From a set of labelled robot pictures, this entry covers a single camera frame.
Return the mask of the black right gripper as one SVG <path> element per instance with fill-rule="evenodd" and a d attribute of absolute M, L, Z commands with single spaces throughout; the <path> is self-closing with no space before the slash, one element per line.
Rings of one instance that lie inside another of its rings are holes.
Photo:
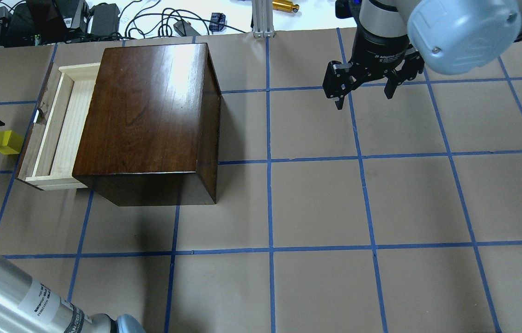
<path fill-rule="evenodd" d="M 356 32 L 348 63 L 330 61 L 327 65 L 322 83 L 326 97 L 333 99 L 337 110 L 342 110 L 345 97 L 358 85 L 385 76 L 385 96 L 392 99 L 398 86 L 424 73 L 421 53 L 406 55 L 409 45 L 406 34 L 382 37 L 371 32 Z M 396 70 L 402 61 L 402 67 Z"/>

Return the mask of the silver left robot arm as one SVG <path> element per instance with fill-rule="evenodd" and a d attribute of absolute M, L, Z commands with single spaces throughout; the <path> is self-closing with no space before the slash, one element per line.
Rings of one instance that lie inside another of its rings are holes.
<path fill-rule="evenodd" d="M 277 146 L 281 97 L 286 108 L 342 119 L 348 113 L 320 107 L 308 90 L 229 93 L 222 99 L 219 147 L 244 149 L 235 131 L 238 114 L 252 117 L 263 134 L 254 142 L 260 160 L 221 160 L 218 202 L 203 206 L 120 207 L 87 188 L 39 191 L 15 179 L 15 155 L 0 155 L 0 333 L 271 333 L 275 274 L 284 254 L 309 257 L 310 280 L 331 273 L 343 255 L 356 263 L 363 250 L 346 244 L 277 244 L 276 207 L 293 213 L 296 236 L 314 231 L 351 236 L 360 245 L 355 162 L 268 160 Z"/>

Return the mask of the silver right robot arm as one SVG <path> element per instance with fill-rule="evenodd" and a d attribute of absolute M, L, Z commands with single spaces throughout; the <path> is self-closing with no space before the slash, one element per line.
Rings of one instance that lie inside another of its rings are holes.
<path fill-rule="evenodd" d="M 465 74 L 522 41 L 522 0 L 338 0 L 336 16 L 356 21 L 352 89 L 386 78 L 388 99 L 425 66 Z"/>

